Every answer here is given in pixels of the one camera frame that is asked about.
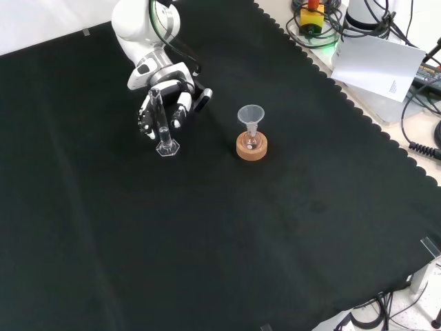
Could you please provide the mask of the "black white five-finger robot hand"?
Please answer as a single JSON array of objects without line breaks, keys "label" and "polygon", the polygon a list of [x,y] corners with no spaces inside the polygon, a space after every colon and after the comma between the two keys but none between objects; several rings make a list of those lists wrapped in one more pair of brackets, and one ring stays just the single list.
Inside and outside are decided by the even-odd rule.
[{"label": "black white five-finger robot hand", "polygon": [[156,88],[163,98],[177,93],[176,110],[170,119],[173,128],[181,127],[192,111],[196,87],[189,69],[182,62],[173,64],[168,57],[145,56],[135,65],[127,86],[130,90]]}]

